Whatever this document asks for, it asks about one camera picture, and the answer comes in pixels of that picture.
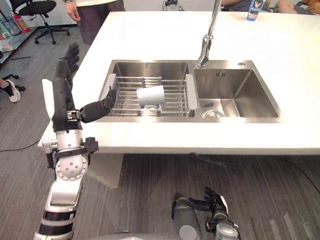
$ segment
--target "red fire extinguisher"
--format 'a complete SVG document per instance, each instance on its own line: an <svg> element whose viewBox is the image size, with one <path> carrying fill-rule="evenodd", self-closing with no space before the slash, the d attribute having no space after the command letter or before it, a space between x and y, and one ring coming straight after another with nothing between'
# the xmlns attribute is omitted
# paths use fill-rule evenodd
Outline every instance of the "red fire extinguisher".
<svg viewBox="0 0 320 240"><path fill-rule="evenodd" d="M27 26L27 24L25 23L25 21L21 18L21 16L16 15L16 14L14 14L14 13L12 12L12 18L13 18L13 20L16 22L16 24L19 25L19 27L21 28L21 30L22 30L24 33L30 32L29 27Z"/></svg>

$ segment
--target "dish rack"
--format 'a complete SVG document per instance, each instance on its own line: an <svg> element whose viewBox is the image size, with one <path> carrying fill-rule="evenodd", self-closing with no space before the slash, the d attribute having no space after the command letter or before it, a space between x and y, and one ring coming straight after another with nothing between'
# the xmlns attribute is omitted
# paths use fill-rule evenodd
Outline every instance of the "dish rack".
<svg viewBox="0 0 320 240"><path fill-rule="evenodd" d="M164 103L141 107L138 103L137 89L162 85ZM193 76L185 79L162 79L144 76L108 76L102 91L104 98L109 89L116 91L115 105L109 116L176 116L193 117L197 108L197 98Z"/></svg>

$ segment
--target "white cup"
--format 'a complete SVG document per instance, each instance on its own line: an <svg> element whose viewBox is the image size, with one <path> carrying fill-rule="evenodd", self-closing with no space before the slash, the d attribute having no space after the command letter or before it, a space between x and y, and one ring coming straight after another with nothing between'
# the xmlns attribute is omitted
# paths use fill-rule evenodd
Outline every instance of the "white cup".
<svg viewBox="0 0 320 240"><path fill-rule="evenodd" d="M161 105L165 102L165 90L162 85L139 88L136 90L136 94L141 107L146 105Z"/></svg>

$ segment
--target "blue bottle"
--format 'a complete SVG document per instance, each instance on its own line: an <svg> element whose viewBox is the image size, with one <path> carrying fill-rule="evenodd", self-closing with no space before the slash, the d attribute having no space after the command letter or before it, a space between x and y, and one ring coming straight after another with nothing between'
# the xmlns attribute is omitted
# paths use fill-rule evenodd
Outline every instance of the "blue bottle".
<svg viewBox="0 0 320 240"><path fill-rule="evenodd" d="M246 19L249 21L256 20L265 2L266 0L251 0L248 16L246 17Z"/></svg>

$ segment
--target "white shirt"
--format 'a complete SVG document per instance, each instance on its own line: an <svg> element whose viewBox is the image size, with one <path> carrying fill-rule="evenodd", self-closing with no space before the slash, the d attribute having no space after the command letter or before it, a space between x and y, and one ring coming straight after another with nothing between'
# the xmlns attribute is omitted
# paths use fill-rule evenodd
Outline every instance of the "white shirt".
<svg viewBox="0 0 320 240"><path fill-rule="evenodd" d="M115 0L73 0L77 7L106 4L114 1Z"/></svg>

